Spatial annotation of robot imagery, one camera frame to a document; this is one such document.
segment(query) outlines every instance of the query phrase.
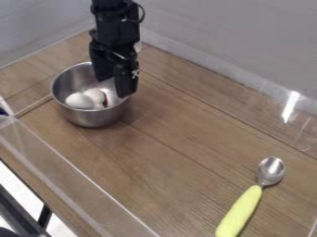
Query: metal bowl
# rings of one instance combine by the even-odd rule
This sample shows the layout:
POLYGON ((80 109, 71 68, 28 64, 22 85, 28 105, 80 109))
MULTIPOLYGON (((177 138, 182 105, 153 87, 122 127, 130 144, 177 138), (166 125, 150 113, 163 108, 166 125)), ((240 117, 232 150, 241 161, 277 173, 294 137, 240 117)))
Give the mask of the metal bowl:
POLYGON ((52 83, 51 93, 63 116, 76 125, 87 128, 107 126, 123 114, 126 98, 119 98, 114 79, 99 82, 94 76, 93 63, 86 62, 67 68, 52 83), (66 98, 72 93, 90 88, 99 88, 107 95, 109 106, 103 109, 78 109, 66 105, 66 98))

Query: bowl rim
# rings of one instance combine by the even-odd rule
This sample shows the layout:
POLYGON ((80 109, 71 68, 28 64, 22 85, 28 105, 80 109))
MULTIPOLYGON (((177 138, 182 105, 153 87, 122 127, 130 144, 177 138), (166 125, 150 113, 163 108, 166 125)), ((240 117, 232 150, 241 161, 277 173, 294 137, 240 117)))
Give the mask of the bowl rim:
POLYGON ((82 62, 82 63, 74 64, 71 67, 68 67, 67 69, 64 69, 64 70, 56 75, 56 77, 55 77, 55 79, 54 79, 54 81, 52 81, 52 83, 51 83, 51 95, 52 95, 52 98, 55 99, 55 101, 56 101, 62 106, 64 106, 66 108, 70 108, 70 109, 72 109, 72 110, 75 110, 75 111, 82 111, 82 112, 105 111, 105 110, 107 110, 107 109, 111 109, 111 108, 119 106, 119 105, 127 100, 129 96, 125 97, 125 98, 121 98, 122 100, 121 100, 121 102, 119 102, 117 105, 114 105, 114 106, 107 106, 107 107, 105 107, 105 108, 102 108, 102 109, 75 108, 75 107, 67 106, 64 103, 62 103, 62 102, 59 101, 59 99, 56 98, 56 96, 55 96, 55 94, 54 94, 54 86, 55 86, 55 83, 56 83, 56 81, 58 81, 58 78, 59 78, 70 69, 74 69, 74 68, 76 68, 76 67, 79 67, 79 66, 93 66, 93 63, 91 63, 91 61, 87 61, 87 62, 82 62))

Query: egg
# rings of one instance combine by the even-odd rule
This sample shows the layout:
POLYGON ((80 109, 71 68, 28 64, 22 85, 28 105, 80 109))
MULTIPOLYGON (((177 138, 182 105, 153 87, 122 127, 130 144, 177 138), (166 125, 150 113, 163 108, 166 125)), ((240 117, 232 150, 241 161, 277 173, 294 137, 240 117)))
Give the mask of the egg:
POLYGON ((94 104, 94 109, 103 109, 105 105, 103 104, 94 104))
POLYGON ((94 108, 94 101, 83 93, 74 93, 66 98, 66 105, 74 108, 90 109, 94 108))
POLYGON ((91 100, 97 104, 103 104, 106 100, 106 94, 98 89, 98 88, 91 88, 89 89, 84 94, 91 98, 91 100))

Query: spoon bowl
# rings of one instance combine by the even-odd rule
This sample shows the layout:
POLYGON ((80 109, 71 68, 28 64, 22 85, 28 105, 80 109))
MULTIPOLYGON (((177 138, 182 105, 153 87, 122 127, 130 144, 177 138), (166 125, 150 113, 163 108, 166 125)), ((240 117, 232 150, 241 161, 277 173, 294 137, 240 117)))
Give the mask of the spoon bowl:
POLYGON ((258 164, 258 186, 277 184, 284 177, 285 166, 280 158, 268 157, 258 164))

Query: metal frame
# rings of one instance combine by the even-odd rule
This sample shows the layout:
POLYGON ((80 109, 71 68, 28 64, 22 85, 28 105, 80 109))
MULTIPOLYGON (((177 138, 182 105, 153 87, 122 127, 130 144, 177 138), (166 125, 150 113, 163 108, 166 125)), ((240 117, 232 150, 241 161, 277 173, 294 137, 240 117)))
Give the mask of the metal frame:
MULTIPOLYGON (((22 180, 20 176, 16 174, 16 172, 10 168, 8 164, 4 162, 4 160, 0 157, 0 162, 7 166, 10 171, 14 173, 14 175, 18 177, 20 182, 26 185, 28 190, 38 196, 38 194, 34 192, 31 187, 27 185, 27 183, 22 180)), ((52 211, 47 204, 43 202, 43 208, 39 220, 36 221, 30 214, 27 213, 23 206, 18 203, 15 198, 8 193, 4 186, 0 184, 0 215, 8 222, 8 225, 16 230, 19 234, 23 236, 42 236, 42 237, 51 237, 47 233, 46 229, 52 217, 52 211)))
POLYGON ((0 213, 8 225, 16 230, 20 235, 44 236, 50 237, 46 228, 31 217, 24 207, 18 203, 15 198, 8 193, 4 186, 0 184, 0 213))

